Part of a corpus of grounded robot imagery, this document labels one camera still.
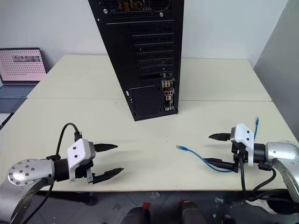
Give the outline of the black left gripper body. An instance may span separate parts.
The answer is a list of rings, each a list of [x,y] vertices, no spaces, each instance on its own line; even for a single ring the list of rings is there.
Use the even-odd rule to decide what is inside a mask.
[[[88,183],[94,184],[95,173],[92,172],[93,161],[88,162],[85,165],[79,165],[75,170],[76,179],[86,178]]]

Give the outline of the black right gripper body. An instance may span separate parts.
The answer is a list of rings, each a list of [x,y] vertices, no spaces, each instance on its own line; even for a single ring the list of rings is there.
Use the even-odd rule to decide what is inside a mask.
[[[235,141],[232,142],[232,149],[233,153],[233,171],[238,173],[240,161],[244,163],[248,162],[248,152],[246,151],[246,146],[243,143],[237,143]]]

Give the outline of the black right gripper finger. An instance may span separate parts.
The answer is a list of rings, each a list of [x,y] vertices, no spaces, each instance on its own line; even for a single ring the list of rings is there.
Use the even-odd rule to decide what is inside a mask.
[[[218,172],[234,172],[234,164],[216,158],[204,158],[206,165]]]
[[[228,141],[230,140],[230,133],[215,133],[209,136],[210,139],[218,140],[218,141]]]

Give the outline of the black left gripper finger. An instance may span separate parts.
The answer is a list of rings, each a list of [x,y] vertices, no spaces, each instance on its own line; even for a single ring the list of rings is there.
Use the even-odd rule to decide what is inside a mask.
[[[114,148],[117,148],[117,145],[114,144],[94,144],[95,152],[105,152]]]
[[[113,178],[114,176],[118,175],[123,170],[124,170],[124,168],[115,168],[115,169],[106,171],[101,175],[95,175],[95,173],[92,173],[92,175],[93,175],[92,184],[97,184],[97,183],[109,180],[109,179]]]

